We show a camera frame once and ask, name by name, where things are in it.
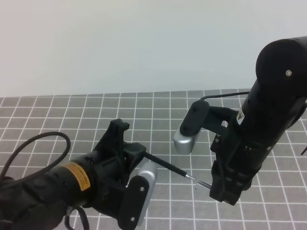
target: screwdriver handle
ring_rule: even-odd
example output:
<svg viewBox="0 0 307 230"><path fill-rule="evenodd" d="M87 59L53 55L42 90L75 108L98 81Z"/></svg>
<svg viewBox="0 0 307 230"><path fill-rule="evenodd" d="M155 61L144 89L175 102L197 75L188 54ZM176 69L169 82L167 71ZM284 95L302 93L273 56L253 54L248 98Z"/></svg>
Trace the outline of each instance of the screwdriver handle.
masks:
<svg viewBox="0 0 307 230"><path fill-rule="evenodd" d="M152 160L153 162L155 162L155 163L157 163L157 164L159 164L159 165L169 169L170 171L175 172L175 173L177 173L177 174L179 174L183 177L186 177L186 175L187 175L186 171L184 171L180 168L177 168L176 166L174 166L174 165L172 165L172 164L170 164L170 163L168 163L168 162L166 162L166 161L164 161L164 160L162 160L162 159L160 159L160 158L158 158L158 157L156 157L152 154L149 154L148 152L144 153L144 157Z"/></svg>

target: white wall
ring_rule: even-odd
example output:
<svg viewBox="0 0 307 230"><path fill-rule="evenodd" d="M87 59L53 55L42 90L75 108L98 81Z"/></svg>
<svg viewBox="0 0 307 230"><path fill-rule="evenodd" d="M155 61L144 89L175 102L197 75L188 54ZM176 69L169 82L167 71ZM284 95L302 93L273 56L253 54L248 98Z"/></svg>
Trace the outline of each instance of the white wall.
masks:
<svg viewBox="0 0 307 230"><path fill-rule="evenodd" d="M250 87L306 0L0 0L0 96Z"/></svg>

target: screwdriver tip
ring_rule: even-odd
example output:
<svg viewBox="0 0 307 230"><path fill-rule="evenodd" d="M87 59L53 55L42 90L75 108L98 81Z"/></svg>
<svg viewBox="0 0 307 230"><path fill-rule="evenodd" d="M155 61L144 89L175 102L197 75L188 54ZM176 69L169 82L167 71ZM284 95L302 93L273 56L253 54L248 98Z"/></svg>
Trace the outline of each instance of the screwdriver tip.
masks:
<svg viewBox="0 0 307 230"><path fill-rule="evenodd" d="M194 178L194 177L192 177L192 176L191 176L191 175L189 175L189 174L187 174L187 175L186 175L186 177L187 177L187 178L190 178L191 180L195 180L195 178Z"/></svg>

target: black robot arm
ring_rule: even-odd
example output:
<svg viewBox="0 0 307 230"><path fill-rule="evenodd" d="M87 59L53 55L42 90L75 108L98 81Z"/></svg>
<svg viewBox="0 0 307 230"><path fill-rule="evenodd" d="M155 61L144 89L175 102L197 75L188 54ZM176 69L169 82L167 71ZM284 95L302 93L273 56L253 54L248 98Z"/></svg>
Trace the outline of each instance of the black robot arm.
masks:
<svg viewBox="0 0 307 230"><path fill-rule="evenodd" d="M259 54L257 80L239 111L194 102L174 136L177 151L191 153L201 128L216 133L211 151L210 197L234 205L251 186L279 138L306 109L307 37L268 44Z"/></svg>
<svg viewBox="0 0 307 230"><path fill-rule="evenodd" d="M124 142L128 128L128 123L113 120L92 152L30 178L2 178L0 230L52 230L64 216L66 227L72 230L69 217L74 209L79 211L84 230L89 230L80 207L93 207L115 218L123 230L141 225L157 168L150 162L144 164L127 186L131 172L146 151L139 143ZM51 135L66 136L55 132Z"/></svg>

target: small label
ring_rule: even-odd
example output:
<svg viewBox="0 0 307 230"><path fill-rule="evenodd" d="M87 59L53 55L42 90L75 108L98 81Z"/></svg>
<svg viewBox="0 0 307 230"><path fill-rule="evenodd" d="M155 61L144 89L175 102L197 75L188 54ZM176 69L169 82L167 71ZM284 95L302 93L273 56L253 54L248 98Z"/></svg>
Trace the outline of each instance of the small label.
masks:
<svg viewBox="0 0 307 230"><path fill-rule="evenodd" d="M67 168L75 176L79 183L81 191L84 191L85 189L91 187L90 180L88 179L86 172L80 165L74 162L69 162L67 164L64 164L63 167Z"/></svg>
<svg viewBox="0 0 307 230"><path fill-rule="evenodd" d="M238 122L239 125L244 120L244 117L245 117L244 113L243 113L242 109L240 109L238 115L236 116L236 121Z"/></svg>

